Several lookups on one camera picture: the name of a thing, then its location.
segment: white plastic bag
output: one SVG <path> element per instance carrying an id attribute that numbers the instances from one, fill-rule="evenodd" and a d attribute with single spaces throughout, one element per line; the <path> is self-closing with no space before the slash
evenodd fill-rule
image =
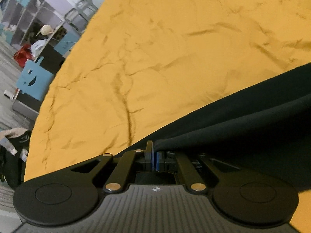
<path id="1" fill-rule="evenodd" d="M 47 41 L 46 39 L 38 40 L 36 43 L 34 43 L 34 44 L 30 47 L 30 49 L 31 49 L 31 54 L 32 54 L 32 56 L 33 56 L 34 58 L 37 57 L 37 56 L 40 54 L 41 48 L 42 48 L 43 46 L 45 46 L 46 41 Z"/>

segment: black mount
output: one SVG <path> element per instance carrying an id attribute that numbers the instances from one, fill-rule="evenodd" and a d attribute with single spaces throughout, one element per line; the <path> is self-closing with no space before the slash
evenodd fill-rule
<path id="1" fill-rule="evenodd" d="M 205 196 L 227 221 L 269 229 L 286 224 L 298 206 L 297 191 L 288 183 L 232 166 L 206 154 L 153 152 L 103 154 L 22 184 L 13 197 L 22 221 L 37 227 L 70 225 L 91 216 L 106 197 L 123 194 L 131 185 L 183 186 Z"/>

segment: storage unit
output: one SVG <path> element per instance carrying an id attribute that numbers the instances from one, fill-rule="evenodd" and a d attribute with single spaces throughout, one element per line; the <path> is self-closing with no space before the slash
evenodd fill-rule
<path id="1" fill-rule="evenodd" d="M 24 44 L 29 43 L 30 33 L 37 34 L 32 29 L 35 23 L 42 26 L 49 24 L 54 29 L 59 29 L 61 25 L 66 29 L 64 36 L 69 34 L 73 36 L 70 39 L 75 41 L 80 38 L 80 34 L 68 24 L 64 24 L 63 17 L 44 0 L 8 0 L 0 24 L 0 35 L 8 44 L 19 50 Z M 58 46 L 56 50 L 60 50 L 59 43 L 62 43 L 61 53 L 66 53 L 72 47 L 72 43 L 52 38 L 53 36 L 48 39 L 48 44 L 52 47 Z"/>

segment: red bag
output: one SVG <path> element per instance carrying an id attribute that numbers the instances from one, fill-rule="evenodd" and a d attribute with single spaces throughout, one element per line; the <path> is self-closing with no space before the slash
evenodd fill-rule
<path id="1" fill-rule="evenodd" d="M 17 51 L 13 58 L 17 61 L 20 67 L 24 68 L 26 61 L 32 59 L 31 51 L 30 51 L 31 44 L 25 44 L 19 51 Z"/>

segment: black bag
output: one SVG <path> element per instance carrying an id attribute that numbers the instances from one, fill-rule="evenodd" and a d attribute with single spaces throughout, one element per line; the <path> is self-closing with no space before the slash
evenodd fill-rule
<path id="1" fill-rule="evenodd" d="M 5 177 L 13 190 L 24 182 L 26 162 L 20 158 L 20 154 L 23 149 L 29 151 L 30 136 L 31 131 L 28 130 L 19 137 L 8 139 L 17 150 L 15 155 L 0 146 L 0 180 L 4 182 Z"/>

